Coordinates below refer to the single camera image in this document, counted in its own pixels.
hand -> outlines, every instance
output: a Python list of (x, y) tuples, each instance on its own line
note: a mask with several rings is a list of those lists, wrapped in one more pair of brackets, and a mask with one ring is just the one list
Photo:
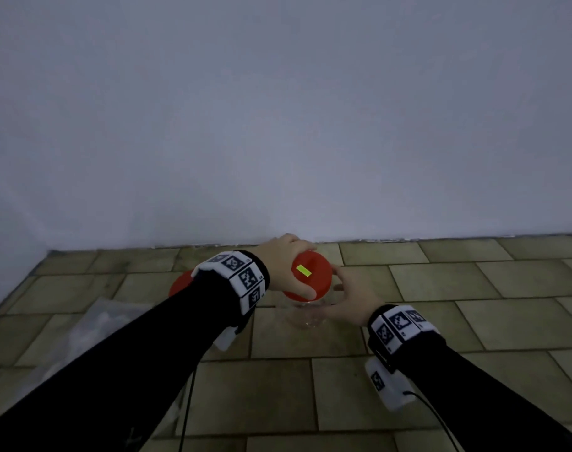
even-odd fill
[(344, 291), (344, 299), (333, 306), (322, 306), (313, 311), (316, 319), (334, 319), (357, 326), (366, 326), (372, 313), (384, 304), (370, 287), (364, 276), (353, 274), (339, 265), (332, 265), (332, 273), (342, 284), (334, 286), (337, 292)]
[(286, 290), (308, 300), (313, 300), (317, 293), (311, 286), (302, 283), (294, 277), (294, 274), (292, 274), (292, 263), (305, 250), (316, 249), (317, 246), (315, 244), (287, 233), (260, 246), (248, 249), (248, 251), (259, 257), (267, 271), (269, 271), (269, 290), (280, 290), (282, 292)]

red jar lid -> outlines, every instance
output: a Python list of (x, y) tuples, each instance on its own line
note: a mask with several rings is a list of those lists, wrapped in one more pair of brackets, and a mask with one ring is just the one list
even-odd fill
[(189, 270), (188, 272), (183, 273), (182, 275), (180, 275), (175, 280), (175, 282), (173, 282), (173, 285), (171, 286), (171, 289), (169, 290), (169, 296), (173, 296), (177, 292), (179, 292), (179, 291), (183, 290), (184, 288), (186, 288), (187, 286), (189, 286), (189, 284), (193, 280), (192, 271), (193, 271), (193, 269)]
[(294, 301), (311, 303), (325, 296), (332, 284), (332, 266), (325, 257), (313, 250), (307, 250), (294, 259), (292, 273), (299, 281), (313, 287), (317, 296), (314, 300), (308, 300), (292, 292), (284, 292)]

yellow sticker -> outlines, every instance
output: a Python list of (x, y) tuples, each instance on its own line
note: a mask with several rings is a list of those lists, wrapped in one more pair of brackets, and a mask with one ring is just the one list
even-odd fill
[(296, 267), (296, 269), (298, 269), (301, 273), (303, 273), (305, 276), (309, 277), (311, 276), (311, 271), (309, 271), (308, 269), (306, 269), (303, 265), (298, 265)]

wire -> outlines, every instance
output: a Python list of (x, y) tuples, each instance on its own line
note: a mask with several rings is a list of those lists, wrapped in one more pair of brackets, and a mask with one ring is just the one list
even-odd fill
[(192, 402), (192, 392), (193, 392), (193, 381), (196, 379), (196, 371), (198, 370), (198, 366), (193, 369), (192, 372), (192, 383), (189, 385), (189, 395), (188, 395), (188, 403), (185, 407), (185, 418), (183, 419), (183, 428), (181, 429), (181, 441), (179, 441), (179, 452), (182, 452), (183, 449), (183, 440), (185, 438), (185, 426), (188, 424), (188, 415), (189, 415), (189, 405)]
[(447, 433), (447, 436), (449, 437), (449, 441), (451, 441), (451, 444), (454, 445), (455, 452), (460, 452), (460, 449), (458, 449), (458, 446), (456, 446), (456, 444), (455, 444), (453, 436), (451, 436), (451, 433), (449, 433), (449, 429), (448, 429), (447, 425), (445, 425), (445, 422), (443, 422), (443, 420), (441, 419), (439, 414), (437, 414), (437, 411), (435, 411), (433, 409), (433, 407), (430, 404), (428, 404), (428, 401), (426, 401), (424, 398), (422, 398), (417, 393), (410, 392), (409, 390), (406, 390), (405, 392), (403, 392), (403, 395), (414, 395), (416, 398), (418, 398), (418, 400), (420, 400), (422, 403), (424, 403), (426, 405), (426, 407), (432, 411), (432, 413), (435, 415), (437, 420), (440, 422), (441, 426), (443, 427), (443, 430), (445, 430), (445, 433)]

black sleeve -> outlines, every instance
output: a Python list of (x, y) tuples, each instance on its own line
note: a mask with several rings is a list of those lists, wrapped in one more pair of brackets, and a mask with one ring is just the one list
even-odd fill
[[(369, 324), (389, 307), (378, 309)], [(368, 329), (372, 346), (380, 346)], [(572, 451), (572, 433), (450, 349), (436, 332), (405, 342), (390, 360), (422, 391), (466, 452)]]
[(139, 450), (213, 341), (250, 314), (228, 280), (200, 271), (1, 415), (0, 450)]

